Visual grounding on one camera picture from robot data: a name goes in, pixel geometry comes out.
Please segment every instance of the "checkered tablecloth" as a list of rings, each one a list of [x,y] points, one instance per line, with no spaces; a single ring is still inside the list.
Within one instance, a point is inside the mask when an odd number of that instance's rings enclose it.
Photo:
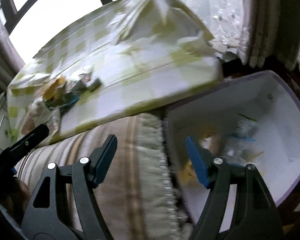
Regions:
[[[51,75],[91,65],[102,85],[66,113],[50,143],[164,106],[215,85],[220,63],[211,33],[179,0],[118,0],[49,41],[8,87],[11,134]]]

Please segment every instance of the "hand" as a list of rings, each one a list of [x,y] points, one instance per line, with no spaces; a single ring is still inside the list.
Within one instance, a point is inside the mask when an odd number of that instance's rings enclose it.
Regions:
[[[31,195],[27,185],[17,177],[13,178],[11,185],[9,193],[0,195],[0,204],[18,224],[21,224]]]

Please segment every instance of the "clamp jaw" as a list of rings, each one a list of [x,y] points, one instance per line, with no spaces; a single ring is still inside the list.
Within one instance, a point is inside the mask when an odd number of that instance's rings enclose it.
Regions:
[[[0,193],[11,189],[13,176],[17,174],[14,166],[35,148],[49,134],[45,124],[40,124],[13,146],[0,153]]]
[[[228,164],[188,136],[186,150],[198,180],[210,189],[189,240],[281,239],[282,224],[271,194],[253,164]],[[230,229],[219,233],[226,210],[230,184],[237,184]]]
[[[62,167],[49,163],[32,193],[21,222],[21,229],[29,240],[113,239],[92,189],[104,181],[117,145],[116,136],[109,135],[90,157]],[[69,183],[73,185],[83,232],[72,228],[66,192],[66,184]]]

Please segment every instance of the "blue clamp pad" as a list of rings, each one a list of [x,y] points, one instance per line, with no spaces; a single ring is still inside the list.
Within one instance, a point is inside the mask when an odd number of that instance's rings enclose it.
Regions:
[[[96,187],[104,181],[114,154],[117,150],[117,146],[117,137],[112,134],[108,136],[101,148],[96,149],[101,153],[101,156],[99,156],[98,162],[95,166],[94,178],[92,181]]]
[[[212,154],[209,150],[202,148],[198,143],[194,143],[190,136],[186,138],[186,150],[199,182],[204,185],[205,188],[209,188],[211,180],[208,175],[208,170],[213,160]]]
[[[11,168],[11,171],[12,171],[13,176],[15,176],[17,174],[17,171],[14,167]]]

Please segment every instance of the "striped cushion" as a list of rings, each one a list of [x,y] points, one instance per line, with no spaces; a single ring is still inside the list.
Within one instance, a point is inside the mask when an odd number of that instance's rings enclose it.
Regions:
[[[89,156],[111,133],[118,149],[94,194],[114,239],[181,239],[162,121],[155,115],[125,117],[39,148],[17,164],[18,177],[32,192],[48,163],[63,166]],[[67,192],[73,225],[81,230],[70,185]]]

